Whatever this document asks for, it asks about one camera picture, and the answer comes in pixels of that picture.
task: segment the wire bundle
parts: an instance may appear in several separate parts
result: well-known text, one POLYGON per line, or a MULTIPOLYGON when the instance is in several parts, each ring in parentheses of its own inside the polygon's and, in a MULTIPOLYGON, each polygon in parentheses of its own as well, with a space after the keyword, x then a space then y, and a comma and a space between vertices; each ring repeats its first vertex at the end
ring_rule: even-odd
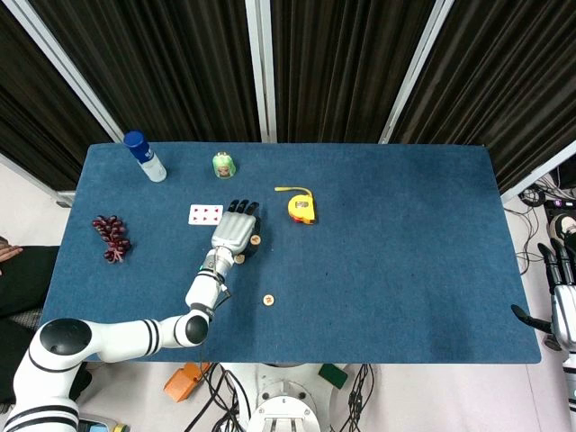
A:
MULTIPOLYGON (((371 364, 364 363, 360 366, 360 370, 356 374, 354 385, 352 386, 352 390, 348 396, 348 418, 338 432, 344 432, 345 429, 348 432, 361 432, 360 427, 358 427, 358 422, 360 421, 362 411, 364 411, 364 408, 366 408, 368 401, 372 397, 373 391, 374 369, 371 364), (364 388, 364 383, 368 374, 370 374, 370 391, 368 392, 366 399, 364 399, 362 389, 364 388)), ((330 431, 336 432, 332 426, 330 426, 330 431)))
POLYGON ((246 392, 244 391, 244 387, 242 387, 242 384, 240 383, 240 381, 238 381, 238 379, 236 378, 236 376, 232 372, 224 369, 218 363, 212 364, 212 366, 210 367, 210 369, 208 370, 207 373, 202 372, 202 378, 208 384, 208 390, 210 392, 210 398, 204 404, 204 406, 202 407, 200 412, 198 412, 196 417, 186 427, 184 432, 190 432, 193 429, 193 427, 196 425, 196 423, 198 423, 198 420, 200 420, 202 418, 202 416, 204 415, 206 410, 213 403, 215 403, 218 406, 218 408, 225 411, 225 413, 214 424, 214 426, 212 427, 212 432, 242 432, 244 429, 242 428, 242 426, 238 422, 238 415, 240 412, 239 397, 238 397, 238 392, 236 391, 236 387, 234 386, 234 382, 232 380, 234 380, 238 384, 238 387, 242 391, 242 396, 244 397, 244 400, 245 400, 247 408, 248 408, 248 418, 250 418, 250 404, 248 402, 248 396, 246 395, 246 392), (217 366, 220 367, 221 376, 220 376, 220 379, 218 380, 218 382, 216 383, 216 386, 214 386, 214 384, 213 384, 214 371, 216 370, 217 366), (224 399, 220 395, 220 389, 221 389, 221 386, 223 383, 226 383, 226 387, 228 388, 229 393, 232 395, 232 403, 230 406, 224 401, 224 399))
POLYGON ((576 195, 573 194, 572 190, 563 191, 558 186, 556 186, 552 180, 544 177, 539 178, 535 185, 542 189, 546 195, 558 200, 576 200, 576 195))
POLYGON ((511 209, 504 208, 504 210, 506 212, 512 213, 512 214, 518 216, 525 223, 525 225, 528 229, 528 238, 524 242, 524 245, 522 246, 522 250, 520 252, 516 253, 516 257, 518 259, 521 259, 521 260, 526 262, 526 267, 520 273, 521 275, 526 274, 526 272, 528 271, 528 268, 530 268, 530 263, 536 263, 538 261, 543 260, 543 258, 541 256, 539 256, 538 254, 535 254, 533 252, 528 252, 530 240, 532 240, 536 236, 536 233, 540 229, 540 221, 538 220, 538 216, 536 215, 536 211, 534 210, 534 207, 530 207, 528 205, 526 207, 527 207, 527 210, 524 212, 514 211, 511 209), (530 212, 532 212, 532 214, 534 214, 535 226, 534 226, 532 220, 530 219, 530 212))

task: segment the tape measure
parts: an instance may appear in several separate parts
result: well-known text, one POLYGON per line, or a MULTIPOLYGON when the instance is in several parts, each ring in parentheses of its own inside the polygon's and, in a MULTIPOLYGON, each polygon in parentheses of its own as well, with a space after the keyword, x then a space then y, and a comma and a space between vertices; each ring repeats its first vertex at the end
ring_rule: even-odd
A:
POLYGON ((295 195, 288 202, 288 214, 297 222, 304 222, 308 225, 316 221, 314 213, 314 197, 310 189, 305 187, 275 187, 277 192, 304 191, 307 195, 295 195))

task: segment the green container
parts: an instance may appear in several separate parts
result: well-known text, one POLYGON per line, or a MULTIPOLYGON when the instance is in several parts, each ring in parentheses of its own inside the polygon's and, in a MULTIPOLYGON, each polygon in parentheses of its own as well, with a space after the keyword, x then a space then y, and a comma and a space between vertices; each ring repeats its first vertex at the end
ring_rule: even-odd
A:
POLYGON ((216 156, 212 158, 214 165, 214 174, 218 178, 231 178, 236 174, 236 166, 232 157, 225 151, 219 151, 216 156))

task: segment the black panel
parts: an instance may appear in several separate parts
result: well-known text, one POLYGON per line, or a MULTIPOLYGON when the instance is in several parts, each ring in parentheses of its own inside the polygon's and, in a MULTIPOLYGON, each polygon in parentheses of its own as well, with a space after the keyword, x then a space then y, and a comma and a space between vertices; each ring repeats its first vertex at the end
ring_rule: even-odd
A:
POLYGON ((3 4, 0 26, 0 153, 75 189, 88 146, 110 139, 3 4))
POLYGON ((123 130, 150 140, 260 140, 243 1, 34 7, 123 130))
POLYGON ((433 0, 273 0, 279 141, 376 142, 433 0))
POLYGON ((488 147, 505 190, 576 140, 576 4, 456 1, 392 141, 488 147))

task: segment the white robotic arm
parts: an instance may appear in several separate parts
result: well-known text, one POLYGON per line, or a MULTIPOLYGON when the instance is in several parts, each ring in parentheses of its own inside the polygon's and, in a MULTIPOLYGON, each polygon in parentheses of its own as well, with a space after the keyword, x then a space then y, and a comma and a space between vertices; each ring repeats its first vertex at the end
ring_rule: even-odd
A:
POLYGON ((568 351, 563 370, 568 391, 571 429, 576 432, 576 283, 574 269, 576 256, 557 239, 551 240, 554 252, 542 243, 538 249, 544 257, 549 293, 552 300, 552 322, 535 319, 517 305, 512 310, 519 320, 530 327, 551 335, 552 342, 568 351))
POLYGON ((253 215, 258 204, 231 203, 212 236, 213 249, 185 297, 190 311, 156 321, 143 319, 99 324, 81 319, 56 319, 34 335, 14 377, 16 405, 4 432, 72 432, 78 426, 78 407, 68 397, 81 363, 97 354, 107 363, 151 356, 161 348, 195 347, 208 327, 234 263, 250 236, 259 231, 253 215))

